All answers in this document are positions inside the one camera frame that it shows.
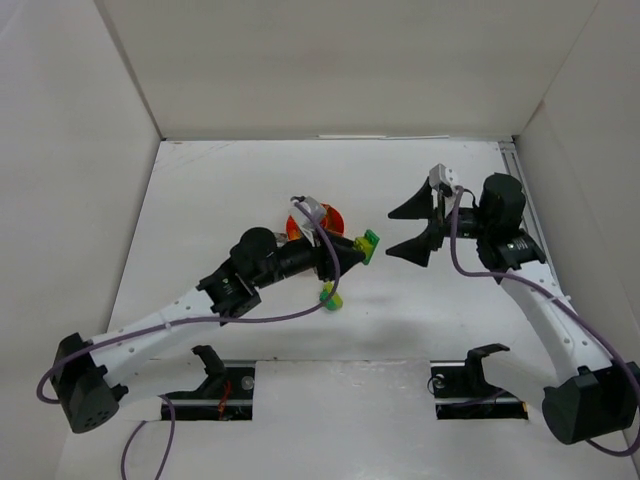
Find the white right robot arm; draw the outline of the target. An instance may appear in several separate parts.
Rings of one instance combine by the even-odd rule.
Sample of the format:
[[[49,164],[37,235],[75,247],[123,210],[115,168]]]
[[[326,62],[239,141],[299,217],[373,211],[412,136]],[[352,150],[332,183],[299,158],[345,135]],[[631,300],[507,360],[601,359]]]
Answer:
[[[639,367],[577,314],[553,277],[546,256],[522,228],[526,196],[521,182],[494,173],[469,207],[467,190],[448,168],[434,167],[420,190],[389,213],[394,220],[424,220],[418,236],[387,255],[420,267],[450,245],[464,277],[491,278],[516,303],[543,344],[554,374],[540,372],[494,343],[468,351],[463,383],[479,400],[508,392],[540,410],[562,444],[594,444],[630,428],[639,411]]]

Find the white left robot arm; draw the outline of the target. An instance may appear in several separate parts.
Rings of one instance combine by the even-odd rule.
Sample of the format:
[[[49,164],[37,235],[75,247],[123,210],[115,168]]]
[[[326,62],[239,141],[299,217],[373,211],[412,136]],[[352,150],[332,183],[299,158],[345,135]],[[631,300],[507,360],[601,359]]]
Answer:
[[[160,354],[228,323],[250,323],[247,315],[266,287],[307,271],[334,285],[369,259],[362,238],[350,240],[324,228],[284,244],[267,228],[251,228],[212,274],[170,305],[118,332],[91,339],[79,333],[64,337],[44,377],[55,393],[51,401],[60,405],[71,431],[82,434],[138,400],[214,392],[226,368],[211,346],[192,346],[199,362],[193,375],[184,377],[173,374]]]

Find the dark green lego plate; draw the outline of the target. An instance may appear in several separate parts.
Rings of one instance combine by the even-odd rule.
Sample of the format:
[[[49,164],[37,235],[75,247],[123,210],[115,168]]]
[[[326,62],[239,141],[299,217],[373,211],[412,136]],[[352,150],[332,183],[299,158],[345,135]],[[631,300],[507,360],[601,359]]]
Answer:
[[[368,265],[371,262],[379,242],[379,236],[371,229],[367,229],[363,236],[360,237],[359,245],[365,254],[364,265]]]

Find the lime square lego brick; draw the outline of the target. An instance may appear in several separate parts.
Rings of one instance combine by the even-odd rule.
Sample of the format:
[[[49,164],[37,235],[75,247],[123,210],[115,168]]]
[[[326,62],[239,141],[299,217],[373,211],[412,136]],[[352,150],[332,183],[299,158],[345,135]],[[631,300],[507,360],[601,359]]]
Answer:
[[[366,237],[361,236],[354,239],[354,248],[365,255],[369,255],[373,252],[374,245]]]

